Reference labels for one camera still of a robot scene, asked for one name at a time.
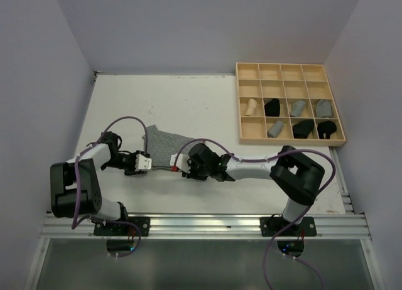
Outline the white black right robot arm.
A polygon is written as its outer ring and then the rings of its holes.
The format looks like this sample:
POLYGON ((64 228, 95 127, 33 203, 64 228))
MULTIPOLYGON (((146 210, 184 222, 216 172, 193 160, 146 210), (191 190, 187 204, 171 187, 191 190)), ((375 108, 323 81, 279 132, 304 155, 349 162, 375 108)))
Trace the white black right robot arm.
POLYGON ((313 205, 325 174, 320 164, 291 146, 284 146, 276 156, 247 159, 229 153, 219 156, 205 144, 196 144, 178 169, 184 178, 200 181, 274 181, 288 196, 280 219, 280 228, 287 235, 302 228, 305 210, 313 205))

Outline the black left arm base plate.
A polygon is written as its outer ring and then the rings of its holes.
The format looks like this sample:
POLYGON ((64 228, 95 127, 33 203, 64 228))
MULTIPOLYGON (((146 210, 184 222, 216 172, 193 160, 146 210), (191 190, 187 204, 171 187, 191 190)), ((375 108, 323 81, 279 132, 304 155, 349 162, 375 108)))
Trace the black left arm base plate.
POLYGON ((134 232, 135 235, 141 234, 142 237, 147 237, 149 235, 151 219, 149 217, 137 216, 128 217, 127 223, 123 223, 122 221, 118 221, 117 223, 96 223, 93 234, 95 236, 123 237, 135 230, 133 225, 138 228, 134 232))

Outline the grey striped underwear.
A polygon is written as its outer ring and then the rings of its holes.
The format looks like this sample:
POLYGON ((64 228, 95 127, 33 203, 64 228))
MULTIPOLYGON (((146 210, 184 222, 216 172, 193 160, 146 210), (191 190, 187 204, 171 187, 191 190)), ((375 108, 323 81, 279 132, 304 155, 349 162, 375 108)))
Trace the grey striped underwear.
POLYGON ((193 138, 160 131, 155 125, 148 126, 147 151, 150 154, 151 170, 171 170, 175 157, 181 148, 193 138))

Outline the beige underwear with navy trim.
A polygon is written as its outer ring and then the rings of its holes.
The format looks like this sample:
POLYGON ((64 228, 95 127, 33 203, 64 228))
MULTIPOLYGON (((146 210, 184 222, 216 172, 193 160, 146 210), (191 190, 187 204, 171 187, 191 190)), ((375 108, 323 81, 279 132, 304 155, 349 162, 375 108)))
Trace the beige underwear with navy trim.
POLYGON ((249 99, 247 102, 247 107, 246 107, 244 115, 245 116, 255 116, 257 106, 258 106, 257 100, 249 99))

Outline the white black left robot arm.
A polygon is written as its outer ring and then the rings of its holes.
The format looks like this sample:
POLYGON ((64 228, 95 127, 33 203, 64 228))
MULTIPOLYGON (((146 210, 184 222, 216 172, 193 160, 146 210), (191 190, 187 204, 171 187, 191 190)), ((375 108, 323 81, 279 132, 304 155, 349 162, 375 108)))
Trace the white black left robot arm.
POLYGON ((75 158, 51 165, 51 210, 57 218, 71 218, 76 227, 85 218, 109 221, 116 235, 126 234, 131 226, 126 207, 102 197, 98 173, 107 168, 126 176, 142 175, 151 169, 147 150, 122 151, 121 136, 107 131, 75 158))

